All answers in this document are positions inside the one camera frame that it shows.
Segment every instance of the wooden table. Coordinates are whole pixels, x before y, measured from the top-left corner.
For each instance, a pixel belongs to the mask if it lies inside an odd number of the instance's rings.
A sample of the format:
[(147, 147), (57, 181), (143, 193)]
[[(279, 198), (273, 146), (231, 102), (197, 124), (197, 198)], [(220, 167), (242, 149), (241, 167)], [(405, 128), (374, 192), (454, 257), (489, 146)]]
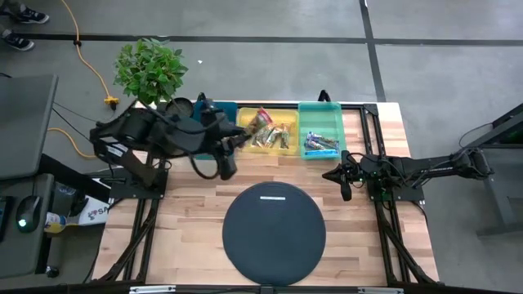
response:
[[(409, 156), (409, 147), (397, 103), (378, 103), (387, 154)], [(351, 152), (364, 153), (364, 140), (357, 111), (343, 114), (346, 145)], [(165, 199), (161, 201), (150, 255), (147, 283), (253, 284), (227, 258), (221, 227), (227, 208), (249, 186), (268, 180), (283, 181), (305, 190), (320, 207), (327, 228), (323, 257), (315, 270), (296, 285), (357, 286), (385, 285), (382, 252), (373, 204), (366, 187), (353, 188), (353, 199), (342, 201), (340, 186), (321, 174), (337, 162), (303, 161), (297, 157), (239, 152), (238, 172), (227, 181), (203, 180), (187, 158), (172, 160)], [(199, 161), (207, 174), (214, 161)], [(412, 203), (398, 203), (405, 246), (427, 274), (437, 280), (436, 264), (427, 225)], [(136, 200), (120, 202), (110, 211), (96, 260), (93, 278), (105, 274), (129, 243)], [(397, 254), (391, 251), (396, 276)], [(139, 248), (135, 272), (141, 260)]]

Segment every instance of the person's foot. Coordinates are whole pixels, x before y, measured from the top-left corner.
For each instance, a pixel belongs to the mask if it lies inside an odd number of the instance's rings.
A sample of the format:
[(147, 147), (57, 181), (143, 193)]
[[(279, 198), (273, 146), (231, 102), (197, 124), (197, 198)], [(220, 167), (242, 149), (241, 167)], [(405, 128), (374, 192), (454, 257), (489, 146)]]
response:
[(34, 43), (32, 41), (26, 38), (22, 38), (9, 29), (6, 29), (2, 33), (2, 39), (5, 41), (5, 43), (7, 43), (7, 45), (19, 51), (29, 51), (34, 47)]
[(47, 14), (34, 11), (29, 7), (25, 7), (22, 12), (13, 14), (11, 17), (21, 24), (45, 24), (49, 21)]

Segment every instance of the round black mat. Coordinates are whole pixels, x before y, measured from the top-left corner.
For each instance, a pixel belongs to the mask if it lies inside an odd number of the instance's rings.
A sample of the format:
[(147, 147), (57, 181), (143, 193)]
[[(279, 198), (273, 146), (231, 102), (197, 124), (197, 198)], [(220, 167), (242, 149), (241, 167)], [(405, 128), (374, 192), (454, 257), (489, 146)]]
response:
[(325, 247), (325, 223), (312, 198), (279, 182), (254, 185), (230, 205), (223, 245), (253, 282), (285, 286), (305, 278)]

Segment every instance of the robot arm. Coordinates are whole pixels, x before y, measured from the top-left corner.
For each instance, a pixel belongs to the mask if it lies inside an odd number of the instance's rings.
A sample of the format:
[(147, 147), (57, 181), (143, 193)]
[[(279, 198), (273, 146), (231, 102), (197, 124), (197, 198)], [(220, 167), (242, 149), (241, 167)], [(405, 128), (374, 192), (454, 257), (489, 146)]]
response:
[[(158, 110), (129, 107), (115, 120), (98, 122), (90, 132), (95, 155), (109, 164), (118, 164), (131, 172), (145, 187), (154, 186), (158, 168), (142, 163), (133, 151), (149, 152), (154, 158), (190, 157), (196, 172), (208, 179), (230, 179), (236, 173), (232, 154), (250, 136), (235, 126), (222, 109), (202, 98), (202, 122), (169, 114), (166, 105)], [(217, 174), (205, 176), (194, 165), (196, 154), (211, 154), (217, 160)]]
[(358, 163), (349, 151), (342, 151), (342, 163), (322, 175), (342, 187), (343, 200), (352, 198), (350, 184), (368, 182), (371, 189), (417, 189), (431, 178), (461, 176), (483, 180), (493, 172), (479, 149), (463, 149), (449, 156), (412, 159), (394, 156), (361, 155)]

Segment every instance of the concrete floor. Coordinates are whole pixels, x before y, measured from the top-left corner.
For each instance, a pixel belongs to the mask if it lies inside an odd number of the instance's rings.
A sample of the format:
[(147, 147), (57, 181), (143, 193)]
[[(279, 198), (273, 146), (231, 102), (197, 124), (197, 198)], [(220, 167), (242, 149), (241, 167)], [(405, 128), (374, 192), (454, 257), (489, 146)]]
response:
[[(28, 0), (49, 13), (44, 26), (16, 26), (19, 32), (72, 33), (58, 0)], [(362, 38), (356, 0), (69, 0), (82, 33), (194, 36)], [(523, 2), (517, 0), (368, 0), (375, 38), (522, 39)], [(112, 83), (113, 60), (125, 42), (85, 42), (83, 54)], [(222, 100), (315, 100), (327, 89), (335, 100), (376, 101), (369, 53), (364, 44), (177, 42), (189, 72), (179, 96), (200, 91)], [(400, 103), (415, 158), (458, 149), (469, 129), (497, 118), (522, 102), (520, 47), (377, 46), (387, 101)], [(0, 44), (0, 71), (12, 76), (57, 74), (56, 101), (100, 120), (112, 113), (103, 104), (99, 81), (84, 68), (71, 42), (37, 41), (27, 53)], [(122, 89), (110, 86), (114, 95)], [(87, 133), (92, 123), (61, 111)], [(50, 126), (69, 129), (53, 116)], [(79, 148), (88, 142), (71, 132)], [(81, 159), (61, 134), (49, 134), (46, 152), (80, 172), (105, 164)], [(476, 231), (495, 225), (491, 199), (480, 182), (433, 180), (424, 187), (431, 241), (442, 282), (449, 285), (520, 292), (523, 236), (478, 239)], [(79, 232), (92, 239), (101, 229)], [(64, 274), (44, 283), (79, 283), (96, 254), (66, 254)], [(13, 281), (0, 280), (0, 287)]]

